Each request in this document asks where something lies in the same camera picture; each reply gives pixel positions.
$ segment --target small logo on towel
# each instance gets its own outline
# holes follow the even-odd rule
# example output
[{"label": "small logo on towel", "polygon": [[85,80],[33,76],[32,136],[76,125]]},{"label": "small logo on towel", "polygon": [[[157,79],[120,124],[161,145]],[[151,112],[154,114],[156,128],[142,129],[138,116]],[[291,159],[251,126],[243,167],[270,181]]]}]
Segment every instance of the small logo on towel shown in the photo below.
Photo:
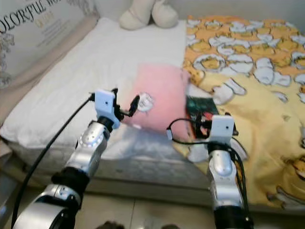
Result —
[{"label": "small logo on towel", "polygon": [[146,92],[139,93],[138,111],[147,112],[153,108],[154,99]]}]

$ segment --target pillow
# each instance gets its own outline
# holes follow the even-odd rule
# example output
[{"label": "pillow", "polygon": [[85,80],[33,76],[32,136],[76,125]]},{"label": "pillow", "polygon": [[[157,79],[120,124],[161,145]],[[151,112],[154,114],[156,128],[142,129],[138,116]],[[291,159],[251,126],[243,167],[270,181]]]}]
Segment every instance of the pillow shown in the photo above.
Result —
[{"label": "pillow", "polygon": [[[22,97],[95,27],[99,18],[91,3],[85,4],[87,1],[52,2],[33,5],[14,0],[0,9],[0,126]],[[22,12],[27,16],[31,9],[40,11],[28,21]]]},{"label": "pillow", "polygon": [[[186,117],[188,79],[187,71],[172,65],[140,64],[131,96],[124,106],[129,109],[131,100],[138,94],[138,110],[133,117],[125,117],[123,122],[166,134],[171,121]],[[188,139],[185,123],[177,122],[172,131],[178,138]]]}]

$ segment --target wall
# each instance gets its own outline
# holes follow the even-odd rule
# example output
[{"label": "wall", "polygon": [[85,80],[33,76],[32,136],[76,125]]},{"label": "wall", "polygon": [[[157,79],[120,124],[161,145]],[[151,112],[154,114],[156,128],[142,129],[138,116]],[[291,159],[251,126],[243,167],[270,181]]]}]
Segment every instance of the wall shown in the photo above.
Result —
[{"label": "wall", "polygon": [[[117,20],[131,0],[95,0],[103,16]],[[170,0],[179,17],[235,15],[246,19],[284,19],[305,31],[305,0]]]}]

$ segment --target bed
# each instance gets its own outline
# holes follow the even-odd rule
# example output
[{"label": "bed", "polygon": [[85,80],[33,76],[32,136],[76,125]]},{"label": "bed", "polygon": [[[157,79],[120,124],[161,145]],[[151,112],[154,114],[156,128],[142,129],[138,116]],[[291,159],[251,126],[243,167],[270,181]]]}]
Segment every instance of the bed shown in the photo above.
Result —
[{"label": "bed", "polygon": [[[130,93],[138,64],[161,62],[182,67],[189,42],[186,28],[186,21],[181,20],[172,29],[164,30],[152,24],[130,32],[115,21],[100,18],[82,41],[48,69],[0,129],[7,145],[25,164],[24,171],[89,92],[118,87],[121,103]],[[95,119],[94,106],[88,104],[42,160],[34,175],[36,181],[49,183],[52,173],[68,160],[76,139],[92,119]],[[183,150],[181,154],[178,151],[166,136],[122,124],[112,133],[88,190],[210,204],[207,176],[186,159]]]}]

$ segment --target white plush toy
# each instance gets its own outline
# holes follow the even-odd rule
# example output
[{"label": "white plush toy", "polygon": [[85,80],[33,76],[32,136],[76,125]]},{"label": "white plush toy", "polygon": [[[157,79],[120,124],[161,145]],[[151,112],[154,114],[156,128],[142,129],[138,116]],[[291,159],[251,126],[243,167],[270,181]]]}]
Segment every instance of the white plush toy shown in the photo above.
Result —
[{"label": "white plush toy", "polygon": [[168,4],[168,0],[133,0],[132,6],[121,16],[120,26],[136,30],[148,25],[150,16],[162,28],[177,24],[178,14]]}]

